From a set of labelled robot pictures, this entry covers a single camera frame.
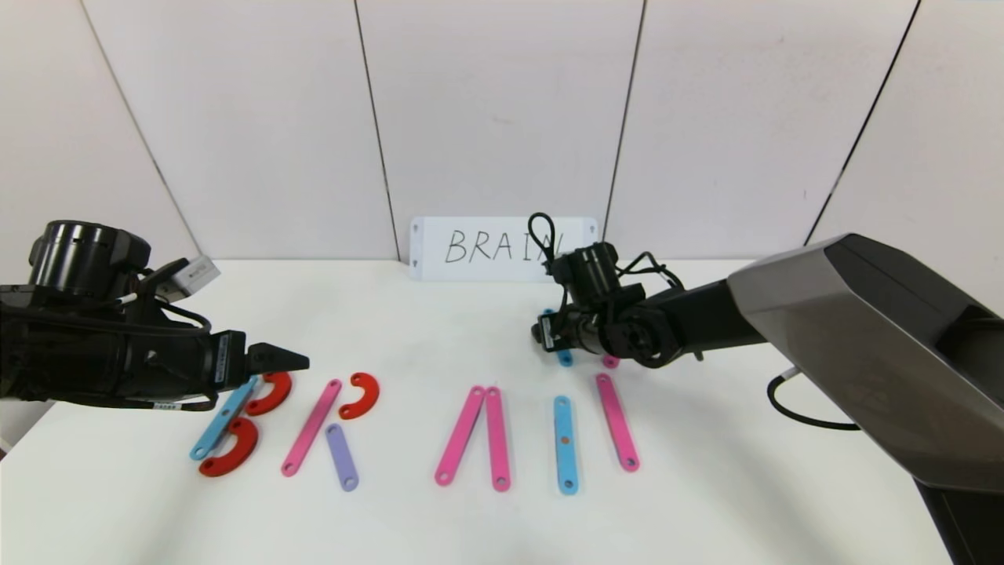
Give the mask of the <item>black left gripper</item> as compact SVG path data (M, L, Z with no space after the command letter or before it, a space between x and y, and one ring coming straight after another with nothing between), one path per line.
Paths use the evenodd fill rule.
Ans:
M244 334L223 330L197 337L133 337L122 369L122 396L144 401L212 397L247 382L248 375L311 368L307 356L275 346L251 344Z

